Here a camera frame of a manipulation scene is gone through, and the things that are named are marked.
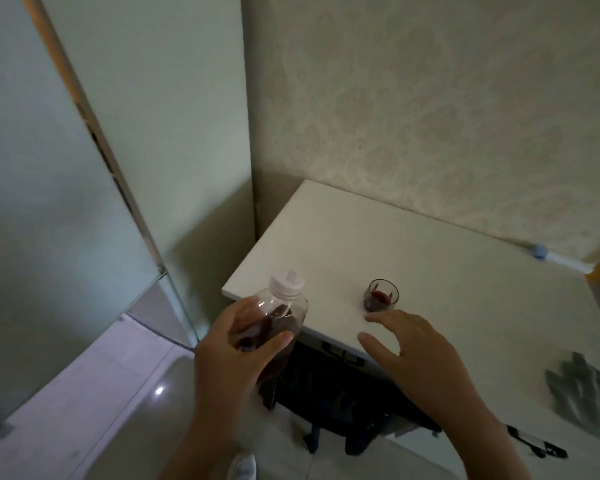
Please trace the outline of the person's left hand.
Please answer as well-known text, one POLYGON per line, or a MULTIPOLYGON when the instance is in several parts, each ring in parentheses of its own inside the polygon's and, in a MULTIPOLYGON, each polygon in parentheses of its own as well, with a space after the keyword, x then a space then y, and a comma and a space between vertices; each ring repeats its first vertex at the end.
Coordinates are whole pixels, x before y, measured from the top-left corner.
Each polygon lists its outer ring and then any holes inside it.
POLYGON ((254 296, 224 309, 194 350, 194 412, 236 414, 248 400, 264 367, 253 367, 253 352, 243 353, 230 343, 237 315, 254 296))

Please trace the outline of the person's right hand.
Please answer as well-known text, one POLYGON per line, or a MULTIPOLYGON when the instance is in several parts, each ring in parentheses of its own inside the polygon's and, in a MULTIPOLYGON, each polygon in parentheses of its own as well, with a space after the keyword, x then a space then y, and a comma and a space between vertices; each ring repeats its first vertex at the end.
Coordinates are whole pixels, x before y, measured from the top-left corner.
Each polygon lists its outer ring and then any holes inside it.
POLYGON ((456 348, 426 319, 401 310, 370 313, 392 332, 401 368, 382 368, 403 394, 441 428, 464 412, 487 409, 456 348))

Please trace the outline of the clear plastic bottle white cap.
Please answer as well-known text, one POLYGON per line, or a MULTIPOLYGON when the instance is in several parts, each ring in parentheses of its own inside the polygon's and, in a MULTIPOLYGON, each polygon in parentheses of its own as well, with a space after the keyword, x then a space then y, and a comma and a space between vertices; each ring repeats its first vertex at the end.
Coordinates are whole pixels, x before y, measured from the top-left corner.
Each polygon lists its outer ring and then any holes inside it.
POLYGON ((304 284, 304 277, 293 270, 273 274, 268 286, 254 295, 254 302, 237 315, 230 343, 243 353, 259 349, 282 332, 294 335, 264 367, 257 387, 275 379, 288 364, 309 309, 304 284))

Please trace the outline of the person's right forearm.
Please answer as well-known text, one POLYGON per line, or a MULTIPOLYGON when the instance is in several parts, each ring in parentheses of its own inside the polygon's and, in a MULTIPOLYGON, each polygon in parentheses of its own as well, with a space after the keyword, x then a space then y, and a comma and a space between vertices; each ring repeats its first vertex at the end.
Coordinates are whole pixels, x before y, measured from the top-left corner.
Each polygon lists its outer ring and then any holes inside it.
POLYGON ((487 409, 460 413, 443 430, 467 480, 532 480, 503 423, 487 409))

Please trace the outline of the person's left forearm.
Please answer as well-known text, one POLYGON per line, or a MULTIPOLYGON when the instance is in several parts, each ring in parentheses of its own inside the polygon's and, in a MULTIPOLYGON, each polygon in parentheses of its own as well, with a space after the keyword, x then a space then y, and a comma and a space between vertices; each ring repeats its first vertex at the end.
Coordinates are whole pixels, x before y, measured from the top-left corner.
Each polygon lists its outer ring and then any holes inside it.
POLYGON ((229 449, 238 415, 194 412, 191 425, 159 480, 210 480, 218 460, 229 449))

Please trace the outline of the small glass with red liquid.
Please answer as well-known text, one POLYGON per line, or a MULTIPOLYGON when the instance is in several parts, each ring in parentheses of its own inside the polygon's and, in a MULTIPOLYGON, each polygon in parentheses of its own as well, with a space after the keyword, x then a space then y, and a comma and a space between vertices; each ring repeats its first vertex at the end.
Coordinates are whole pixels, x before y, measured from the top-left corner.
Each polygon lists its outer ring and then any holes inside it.
POLYGON ((390 311, 399 298, 399 290, 391 281, 376 279, 369 283, 363 294, 363 307, 367 313, 390 311))

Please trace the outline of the black bag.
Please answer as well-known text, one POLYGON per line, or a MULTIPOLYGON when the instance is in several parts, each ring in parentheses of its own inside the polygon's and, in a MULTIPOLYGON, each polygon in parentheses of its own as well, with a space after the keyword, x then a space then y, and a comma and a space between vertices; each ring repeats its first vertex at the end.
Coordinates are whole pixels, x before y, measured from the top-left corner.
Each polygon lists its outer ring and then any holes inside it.
POLYGON ((287 366, 259 387, 266 409, 282 405, 307 421, 302 438, 310 454, 328 431, 345 440, 344 450, 358 457, 379 436, 425 429, 438 436, 442 429, 388 379, 338 362, 321 348, 297 342, 287 366))

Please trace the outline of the white shoe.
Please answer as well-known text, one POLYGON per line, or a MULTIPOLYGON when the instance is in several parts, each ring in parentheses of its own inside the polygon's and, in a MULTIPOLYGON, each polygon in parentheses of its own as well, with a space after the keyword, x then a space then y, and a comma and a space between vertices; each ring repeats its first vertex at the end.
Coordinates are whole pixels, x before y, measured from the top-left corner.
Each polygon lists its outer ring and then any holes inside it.
POLYGON ((256 480, 257 463, 255 455, 248 452, 238 453, 231 461, 226 480, 256 480))

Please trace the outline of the white and blue pen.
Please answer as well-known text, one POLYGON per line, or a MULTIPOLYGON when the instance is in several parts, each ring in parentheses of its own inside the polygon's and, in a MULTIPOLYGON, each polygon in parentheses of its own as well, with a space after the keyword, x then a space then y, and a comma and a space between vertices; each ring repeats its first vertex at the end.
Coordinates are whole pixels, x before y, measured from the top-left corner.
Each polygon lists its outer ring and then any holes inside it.
POLYGON ((585 263, 576 258, 549 250, 541 244, 523 244, 521 247, 538 262, 556 264, 581 274, 590 274, 594 270, 593 264, 585 263))

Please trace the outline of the frosted glass door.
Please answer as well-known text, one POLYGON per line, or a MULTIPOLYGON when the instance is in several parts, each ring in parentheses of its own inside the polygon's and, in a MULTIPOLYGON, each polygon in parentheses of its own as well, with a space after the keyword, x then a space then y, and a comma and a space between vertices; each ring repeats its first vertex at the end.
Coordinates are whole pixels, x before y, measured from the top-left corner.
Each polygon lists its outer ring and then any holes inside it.
POLYGON ((23 0, 0 0, 0 434, 165 275, 23 0))

